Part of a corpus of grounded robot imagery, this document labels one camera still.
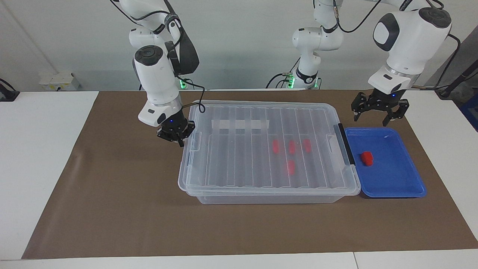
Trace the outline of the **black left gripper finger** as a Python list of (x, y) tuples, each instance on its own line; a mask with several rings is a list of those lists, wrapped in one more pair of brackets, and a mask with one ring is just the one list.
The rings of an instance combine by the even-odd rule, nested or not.
[(369, 111), (368, 98), (364, 92), (359, 92), (357, 94), (351, 103), (351, 109), (354, 113), (354, 121), (358, 121), (362, 113)]
[(382, 125), (387, 126), (391, 121), (404, 118), (408, 108), (408, 100), (400, 99), (396, 106), (386, 109), (387, 116), (384, 118)]

